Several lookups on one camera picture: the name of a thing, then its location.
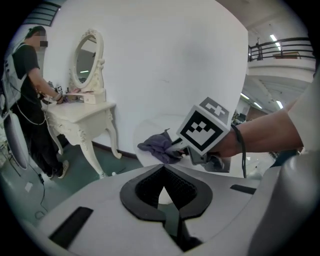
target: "white vanity table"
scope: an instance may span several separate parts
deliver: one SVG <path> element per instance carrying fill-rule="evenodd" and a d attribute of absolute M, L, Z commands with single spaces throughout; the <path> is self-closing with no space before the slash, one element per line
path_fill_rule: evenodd
<path fill-rule="evenodd" d="M 111 109 L 115 103 L 106 102 L 101 69 L 104 59 L 101 35 L 89 29 L 80 39 L 75 49 L 70 68 L 69 91 L 79 89 L 72 96 L 83 97 L 84 102 L 52 103 L 44 107 L 51 137 L 63 154 L 63 148 L 55 133 L 63 134 L 71 145 L 80 145 L 81 150 L 100 178 L 105 176 L 92 144 L 92 140 L 107 130 L 110 135 L 113 155 L 120 159 L 117 152 L 117 134 L 112 123 Z"/>
<path fill-rule="evenodd" d="M 81 150 L 100 178 L 105 176 L 92 145 L 92 140 L 101 135 L 105 130 L 109 132 L 111 149 L 113 155 L 120 159 L 121 154 L 117 152 L 117 134 L 112 123 L 111 108 L 116 104 L 102 102 L 99 104 L 64 103 L 50 104 L 47 109 L 47 122 L 49 132 L 63 154 L 63 148 L 55 133 L 63 134 L 71 145 L 80 145 Z"/>

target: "man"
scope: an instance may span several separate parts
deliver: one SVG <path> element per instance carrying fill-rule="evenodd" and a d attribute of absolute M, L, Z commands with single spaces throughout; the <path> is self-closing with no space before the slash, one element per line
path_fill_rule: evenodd
<path fill-rule="evenodd" d="M 66 175 L 69 163 L 67 160 L 61 163 L 57 159 L 37 94 L 37 91 L 42 92 L 57 101 L 57 104 L 63 102 L 63 96 L 55 92 L 40 74 L 36 50 L 47 46 L 45 28 L 35 26 L 29 30 L 24 42 L 12 55 L 18 78 L 21 79 L 27 74 L 21 87 L 21 98 L 12 110 L 19 118 L 32 159 L 50 179 L 54 175 L 62 179 Z"/>

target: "window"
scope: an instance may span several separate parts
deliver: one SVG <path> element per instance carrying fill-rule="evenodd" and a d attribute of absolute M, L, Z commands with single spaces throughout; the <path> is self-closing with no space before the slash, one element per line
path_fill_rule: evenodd
<path fill-rule="evenodd" d="M 37 24 L 51 27 L 61 5 L 53 2 L 43 1 L 24 20 L 23 24 Z"/>

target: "ceiling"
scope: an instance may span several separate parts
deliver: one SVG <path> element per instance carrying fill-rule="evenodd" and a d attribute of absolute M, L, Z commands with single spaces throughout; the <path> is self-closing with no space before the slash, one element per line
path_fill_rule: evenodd
<path fill-rule="evenodd" d="M 259 43 L 272 41 L 270 35 L 280 39 L 308 37 L 307 29 L 299 17 L 281 0 L 216 0 L 228 9 L 248 30 L 248 43 L 254 46 L 259 37 Z M 281 77 L 259 77 L 258 81 L 265 86 L 266 92 L 246 76 L 242 92 L 247 95 L 250 105 L 257 108 L 253 102 L 262 106 L 262 111 L 272 113 L 279 109 L 275 103 L 281 101 L 283 106 L 294 101 L 308 86 L 306 82 L 296 82 Z"/>
<path fill-rule="evenodd" d="M 249 45 L 280 39 L 308 37 L 299 17 L 282 0 L 216 0 L 248 30 Z"/>

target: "black t-shirt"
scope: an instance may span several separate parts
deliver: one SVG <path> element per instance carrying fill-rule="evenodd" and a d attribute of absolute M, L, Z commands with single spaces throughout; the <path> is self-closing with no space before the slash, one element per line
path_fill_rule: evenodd
<path fill-rule="evenodd" d="M 24 44 L 20 46 L 20 48 L 12 55 L 12 57 L 15 71 L 19 79 L 21 79 L 25 74 L 28 74 L 32 69 L 39 69 L 37 53 L 35 48 L 33 48 L 31 45 Z M 43 121 L 43 118 L 36 118 L 36 116 L 39 116 L 38 114 L 42 113 L 42 106 L 40 100 L 38 99 L 38 94 L 28 75 L 22 84 L 21 98 L 17 103 L 20 110 L 26 117 L 33 121 Z M 13 112 L 17 113 L 17 110 L 17 106 L 14 106 Z"/>

